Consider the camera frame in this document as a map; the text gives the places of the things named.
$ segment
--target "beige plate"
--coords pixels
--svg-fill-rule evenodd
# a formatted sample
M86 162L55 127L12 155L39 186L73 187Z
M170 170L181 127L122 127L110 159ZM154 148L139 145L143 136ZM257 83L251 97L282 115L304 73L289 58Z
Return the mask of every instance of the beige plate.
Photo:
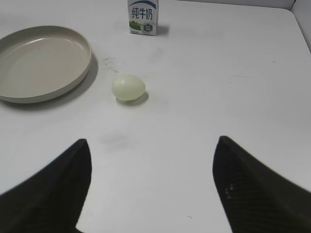
M86 76L91 47L68 28L40 26L0 40L0 99L36 103L72 90Z

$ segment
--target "table surface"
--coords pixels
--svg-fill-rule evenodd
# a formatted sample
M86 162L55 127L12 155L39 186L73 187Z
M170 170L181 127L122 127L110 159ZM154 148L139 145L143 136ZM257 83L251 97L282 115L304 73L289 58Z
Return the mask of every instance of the table surface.
M91 71L46 103L0 102L0 192L79 138L93 173L78 228L87 233L227 233L212 161L228 135L311 190L311 56L286 10L166 0L158 36L128 32L124 0L2 0L0 36L63 25L90 41ZM120 73L149 99L121 105Z

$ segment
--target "pure milk carton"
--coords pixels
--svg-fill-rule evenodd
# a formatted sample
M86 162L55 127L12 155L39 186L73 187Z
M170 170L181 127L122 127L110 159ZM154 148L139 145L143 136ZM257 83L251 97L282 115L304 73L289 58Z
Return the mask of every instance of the pure milk carton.
M159 0L128 0L130 33L156 35Z

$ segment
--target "white wall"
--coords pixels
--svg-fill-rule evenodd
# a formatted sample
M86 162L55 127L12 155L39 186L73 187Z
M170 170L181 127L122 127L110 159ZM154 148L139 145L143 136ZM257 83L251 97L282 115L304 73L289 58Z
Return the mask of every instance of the white wall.
M311 0L296 0L292 12L295 14L301 31L311 49Z
M250 6L266 6L291 9L294 0L190 0L190 1L203 1L203 2L215 2L237 5L250 5Z

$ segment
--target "peeled egg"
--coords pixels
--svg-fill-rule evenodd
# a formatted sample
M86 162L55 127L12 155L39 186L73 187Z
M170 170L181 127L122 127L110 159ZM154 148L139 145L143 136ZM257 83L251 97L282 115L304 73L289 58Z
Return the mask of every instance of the peeled egg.
M146 84L134 75L120 75L112 83L112 93L119 100L130 101L139 98L146 90Z

